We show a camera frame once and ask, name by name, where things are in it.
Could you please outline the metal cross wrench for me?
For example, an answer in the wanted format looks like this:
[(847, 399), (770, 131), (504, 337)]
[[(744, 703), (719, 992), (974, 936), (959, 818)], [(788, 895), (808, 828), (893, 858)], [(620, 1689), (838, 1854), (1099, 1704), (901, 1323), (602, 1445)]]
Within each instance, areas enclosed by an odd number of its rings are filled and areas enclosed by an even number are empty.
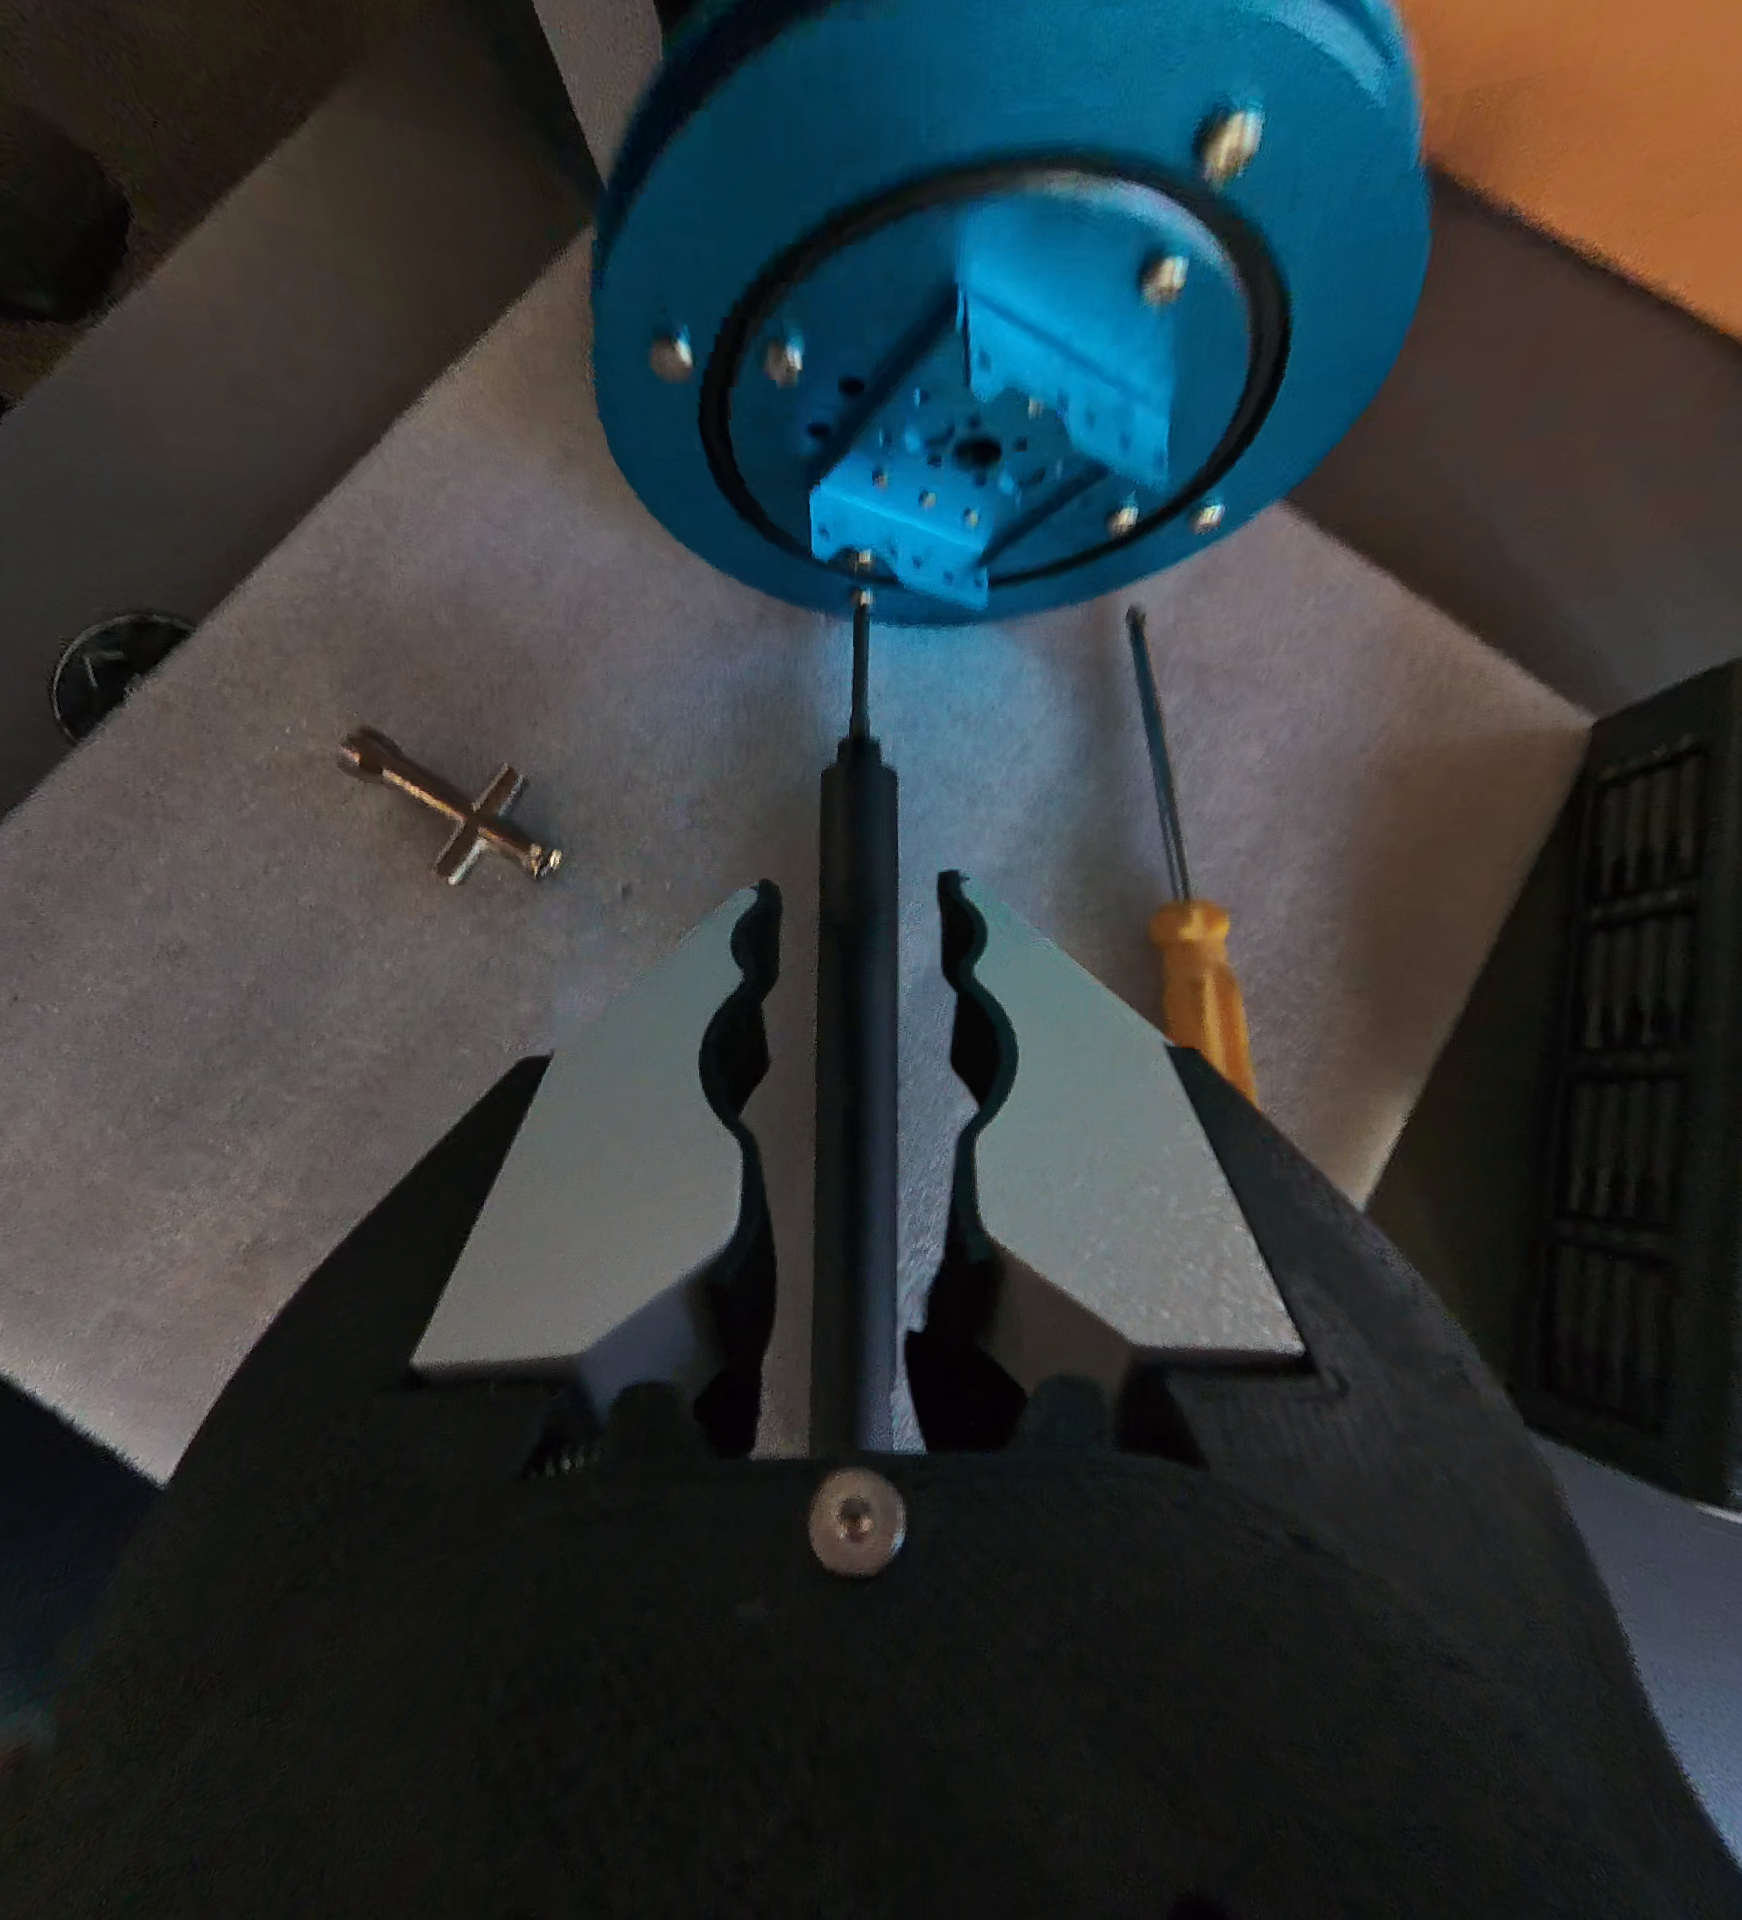
[(337, 762), (352, 778), (398, 790), (451, 824), (451, 835), (434, 861), (434, 872), (450, 884), (462, 884), (483, 857), (499, 857), (533, 880), (553, 875), (564, 862), (559, 847), (513, 821), (513, 806), (527, 790), (527, 775), (510, 762), (501, 762), (498, 774), (479, 790), (469, 790), (374, 727), (348, 732), (337, 745)]

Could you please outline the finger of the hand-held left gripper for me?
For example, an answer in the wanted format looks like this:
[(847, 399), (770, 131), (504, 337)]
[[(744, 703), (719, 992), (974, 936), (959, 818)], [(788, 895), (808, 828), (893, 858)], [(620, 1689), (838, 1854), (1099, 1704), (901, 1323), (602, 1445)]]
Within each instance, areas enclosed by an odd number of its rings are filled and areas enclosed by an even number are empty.
[(532, 2), (587, 152), (609, 177), (665, 59), (657, 2)]

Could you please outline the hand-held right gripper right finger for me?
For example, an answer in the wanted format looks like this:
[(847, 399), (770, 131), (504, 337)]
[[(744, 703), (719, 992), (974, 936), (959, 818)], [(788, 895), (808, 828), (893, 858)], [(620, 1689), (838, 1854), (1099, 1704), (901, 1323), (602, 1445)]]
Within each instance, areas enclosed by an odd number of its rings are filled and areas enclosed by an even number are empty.
[(1303, 1372), (1303, 1334), (1161, 1031), (974, 877), (935, 880), (974, 1098), (906, 1375), (930, 1452), (999, 1452), (1056, 1381), (1124, 1452), (1197, 1452), (1184, 1372)]

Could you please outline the white foam sheet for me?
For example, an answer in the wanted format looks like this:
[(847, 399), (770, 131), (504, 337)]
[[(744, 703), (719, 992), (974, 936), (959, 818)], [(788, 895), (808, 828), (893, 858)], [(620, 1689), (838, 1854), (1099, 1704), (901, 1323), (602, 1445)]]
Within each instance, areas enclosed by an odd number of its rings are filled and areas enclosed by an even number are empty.
[[(0, 1372), (152, 1481), (280, 1305), (522, 1055), (735, 891), (782, 896), (763, 1148), (780, 1281), (763, 1452), (810, 1327), (819, 774), (848, 625), (740, 590), (623, 482), (579, 235), (0, 826)], [(1138, 590), (880, 628), (899, 774), (899, 1284), (921, 1305), (968, 1096), (935, 875), (1146, 1016), (1161, 838), (1148, 612), (1195, 886), (1270, 1117), (1363, 1201), (1554, 828), (1589, 714), (1290, 510)], [(451, 824), (352, 778), (374, 727), (561, 849), (434, 872)]]

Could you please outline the yellow-handled screwdriver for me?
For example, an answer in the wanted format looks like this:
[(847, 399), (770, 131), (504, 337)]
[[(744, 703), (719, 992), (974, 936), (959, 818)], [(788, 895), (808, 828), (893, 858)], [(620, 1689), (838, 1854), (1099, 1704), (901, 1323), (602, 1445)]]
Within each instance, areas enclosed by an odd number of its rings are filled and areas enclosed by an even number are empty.
[(1146, 612), (1128, 607), (1124, 629), (1168, 883), (1168, 901), (1154, 911), (1148, 928), (1161, 972), (1161, 1029), (1174, 1045), (1198, 1052), (1247, 1101), (1259, 1102), (1243, 987), (1228, 953), (1232, 919), (1193, 884)]

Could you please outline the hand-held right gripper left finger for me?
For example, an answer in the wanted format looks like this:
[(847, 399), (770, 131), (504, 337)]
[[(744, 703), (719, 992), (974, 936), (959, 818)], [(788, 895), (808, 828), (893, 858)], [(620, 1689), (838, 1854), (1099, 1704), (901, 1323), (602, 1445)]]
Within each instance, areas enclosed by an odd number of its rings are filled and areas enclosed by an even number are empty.
[(548, 1058), (418, 1375), (548, 1381), (589, 1421), (667, 1385), (715, 1452), (755, 1450), (777, 1253), (746, 1108), (780, 916), (774, 883), (732, 893)]

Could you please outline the orange cardboard box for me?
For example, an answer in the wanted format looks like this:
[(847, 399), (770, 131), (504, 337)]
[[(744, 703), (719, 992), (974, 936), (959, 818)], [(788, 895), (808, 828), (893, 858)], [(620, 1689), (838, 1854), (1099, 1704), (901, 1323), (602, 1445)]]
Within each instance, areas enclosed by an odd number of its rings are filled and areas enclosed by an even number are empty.
[(1742, 2), (1403, 2), (1439, 168), (1742, 342)]

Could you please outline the blue round metal turntable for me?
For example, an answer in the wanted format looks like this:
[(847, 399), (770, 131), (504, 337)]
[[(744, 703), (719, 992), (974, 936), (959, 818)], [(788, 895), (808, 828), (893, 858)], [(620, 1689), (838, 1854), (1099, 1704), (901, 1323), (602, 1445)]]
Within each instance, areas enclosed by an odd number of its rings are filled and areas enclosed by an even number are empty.
[(1429, 255), (1395, 3), (700, 3), (599, 204), (595, 393), (719, 573), (969, 625), (1282, 501)]

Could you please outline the black screwdriver bit case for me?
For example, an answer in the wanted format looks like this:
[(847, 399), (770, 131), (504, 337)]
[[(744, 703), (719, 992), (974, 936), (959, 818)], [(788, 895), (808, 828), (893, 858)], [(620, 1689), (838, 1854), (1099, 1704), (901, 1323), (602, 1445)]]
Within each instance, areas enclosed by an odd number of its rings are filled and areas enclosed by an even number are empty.
[(1742, 660), (1600, 722), (1510, 1385), (1557, 1442), (1742, 1513)]

